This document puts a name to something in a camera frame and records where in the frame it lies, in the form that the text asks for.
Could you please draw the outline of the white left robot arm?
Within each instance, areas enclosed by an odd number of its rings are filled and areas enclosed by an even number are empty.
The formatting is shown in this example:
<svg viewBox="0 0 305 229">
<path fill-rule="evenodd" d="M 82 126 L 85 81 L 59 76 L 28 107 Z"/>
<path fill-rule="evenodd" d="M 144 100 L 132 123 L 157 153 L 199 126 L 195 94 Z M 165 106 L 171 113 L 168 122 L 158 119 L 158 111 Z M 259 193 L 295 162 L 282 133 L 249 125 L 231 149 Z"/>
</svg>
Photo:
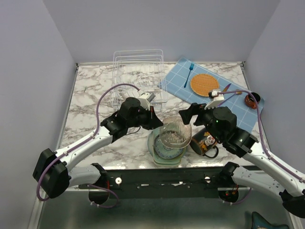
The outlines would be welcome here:
<svg viewBox="0 0 305 229">
<path fill-rule="evenodd" d="M 91 184 L 94 188 L 102 188 L 106 177 L 100 165 L 77 167 L 77 164 L 127 135 L 129 128 L 153 130 L 162 126 L 150 104 L 154 97 L 154 93 L 143 93 L 138 98 L 128 97 L 117 112 L 98 122 L 92 133 L 54 152 L 49 148 L 43 150 L 33 172 L 38 189 L 43 189 L 47 198 L 56 198 L 75 185 Z"/>
</svg>

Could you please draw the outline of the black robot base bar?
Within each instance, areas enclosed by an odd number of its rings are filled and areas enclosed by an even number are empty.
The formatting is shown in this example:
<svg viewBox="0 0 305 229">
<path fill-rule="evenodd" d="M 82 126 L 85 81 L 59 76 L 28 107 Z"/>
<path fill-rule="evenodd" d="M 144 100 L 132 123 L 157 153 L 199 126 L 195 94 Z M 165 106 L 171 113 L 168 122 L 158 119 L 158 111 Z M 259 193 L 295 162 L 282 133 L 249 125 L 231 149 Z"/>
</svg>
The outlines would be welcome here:
<svg viewBox="0 0 305 229">
<path fill-rule="evenodd" d="M 236 184 L 222 167 L 108 170 L 96 186 L 109 187 L 120 199 L 218 198 Z"/>
</svg>

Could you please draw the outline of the clear textured glass plate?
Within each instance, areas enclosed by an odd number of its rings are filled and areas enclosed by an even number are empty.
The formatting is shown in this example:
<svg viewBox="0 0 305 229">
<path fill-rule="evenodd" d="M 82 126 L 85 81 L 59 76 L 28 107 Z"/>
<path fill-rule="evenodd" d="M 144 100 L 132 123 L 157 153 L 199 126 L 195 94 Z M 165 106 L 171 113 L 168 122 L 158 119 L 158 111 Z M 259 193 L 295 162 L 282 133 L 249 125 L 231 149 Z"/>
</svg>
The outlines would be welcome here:
<svg viewBox="0 0 305 229">
<path fill-rule="evenodd" d="M 192 127 L 190 124 L 185 125 L 180 116 L 167 117 L 160 127 L 159 137 L 167 148 L 185 148 L 191 141 Z"/>
</svg>

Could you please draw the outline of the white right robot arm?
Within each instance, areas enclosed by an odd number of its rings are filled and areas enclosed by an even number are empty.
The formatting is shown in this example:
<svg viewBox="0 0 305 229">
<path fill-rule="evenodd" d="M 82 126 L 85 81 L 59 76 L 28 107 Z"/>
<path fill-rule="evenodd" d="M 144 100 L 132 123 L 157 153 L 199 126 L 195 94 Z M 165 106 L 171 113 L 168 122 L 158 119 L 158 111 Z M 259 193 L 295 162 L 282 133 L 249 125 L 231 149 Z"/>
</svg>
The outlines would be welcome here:
<svg viewBox="0 0 305 229">
<path fill-rule="evenodd" d="M 195 115 L 195 126 L 205 126 L 212 137 L 230 152 L 263 170 L 269 178 L 245 175 L 246 170 L 235 166 L 219 175 L 220 183 L 230 187 L 237 183 L 254 189 L 265 189 L 278 195 L 283 207 L 291 214 L 305 217 L 305 175 L 297 171 L 265 148 L 262 142 L 249 132 L 237 127 L 237 117 L 228 107 L 206 109 L 205 104 L 193 103 L 179 111 L 184 124 Z"/>
</svg>

